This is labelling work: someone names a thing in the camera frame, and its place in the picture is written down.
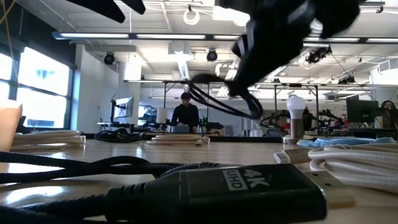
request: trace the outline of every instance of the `person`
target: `person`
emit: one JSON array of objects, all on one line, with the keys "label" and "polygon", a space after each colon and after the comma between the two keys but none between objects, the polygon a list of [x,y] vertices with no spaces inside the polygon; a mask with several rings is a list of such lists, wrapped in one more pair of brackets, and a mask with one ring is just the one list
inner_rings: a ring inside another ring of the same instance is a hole
[{"label": "person", "polygon": [[386,100],[381,104],[382,127],[384,129],[397,129],[398,110],[391,100]]},{"label": "person", "polygon": [[199,125],[199,111],[197,106],[190,103],[190,100],[191,96],[189,93],[182,93],[182,103],[174,109],[172,124],[178,126],[181,124],[187,124],[190,132],[196,132]]}]

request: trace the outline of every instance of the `white light bulb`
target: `white light bulb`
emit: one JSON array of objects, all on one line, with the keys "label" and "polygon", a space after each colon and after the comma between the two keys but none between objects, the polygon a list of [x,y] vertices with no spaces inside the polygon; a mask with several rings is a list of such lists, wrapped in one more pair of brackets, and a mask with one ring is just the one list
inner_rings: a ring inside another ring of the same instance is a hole
[{"label": "white light bulb", "polygon": [[290,97],[287,100],[287,109],[289,110],[291,119],[302,119],[305,100],[299,96]]}]

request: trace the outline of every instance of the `black jacket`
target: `black jacket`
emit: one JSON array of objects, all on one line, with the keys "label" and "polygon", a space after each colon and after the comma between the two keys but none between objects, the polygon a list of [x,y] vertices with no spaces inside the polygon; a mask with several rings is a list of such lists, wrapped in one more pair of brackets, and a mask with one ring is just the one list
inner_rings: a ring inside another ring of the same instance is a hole
[{"label": "black jacket", "polygon": [[199,111],[198,107],[192,104],[188,106],[180,105],[174,109],[172,124],[177,124],[177,119],[179,123],[189,125],[190,129],[197,127],[199,124]]}]

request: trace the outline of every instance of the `computer monitor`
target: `computer monitor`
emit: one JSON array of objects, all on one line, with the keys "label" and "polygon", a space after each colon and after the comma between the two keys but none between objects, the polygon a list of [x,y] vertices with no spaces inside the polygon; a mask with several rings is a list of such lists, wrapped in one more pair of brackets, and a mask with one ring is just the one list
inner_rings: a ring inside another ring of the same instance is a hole
[{"label": "computer monitor", "polygon": [[379,114],[379,103],[373,100],[346,100],[347,119],[353,123],[373,123]]},{"label": "computer monitor", "polygon": [[129,118],[132,116],[134,97],[115,100],[113,103],[113,119]]}]

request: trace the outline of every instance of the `wooden table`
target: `wooden table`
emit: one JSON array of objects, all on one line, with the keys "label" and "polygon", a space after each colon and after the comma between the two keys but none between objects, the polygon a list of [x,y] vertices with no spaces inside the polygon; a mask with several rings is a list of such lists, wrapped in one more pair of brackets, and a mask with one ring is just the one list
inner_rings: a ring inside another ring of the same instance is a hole
[{"label": "wooden table", "polygon": [[[137,156],[151,162],[220,162],[228,164],[274,164],[273,153],[292,146],[270,143],[213,142],[203,147],[145,146],[111,144],[88,140],[84,150],[35,151],[32,154],[82,161],[96,161],[112,156]],[[298,167],[308,171],[308,164]],[[38,172],[56,168],[24,164],[0,164],[1,172]],[[22,206],[66,198],[104,194],[112,186],[152,180],[151,175],[96,175],[72,179],[11,184],[0,187],[1,205]],[[328,218],[315,223],[398,223],[398,195],[370,189],[354,189],[357,206],[329,210]]]}]

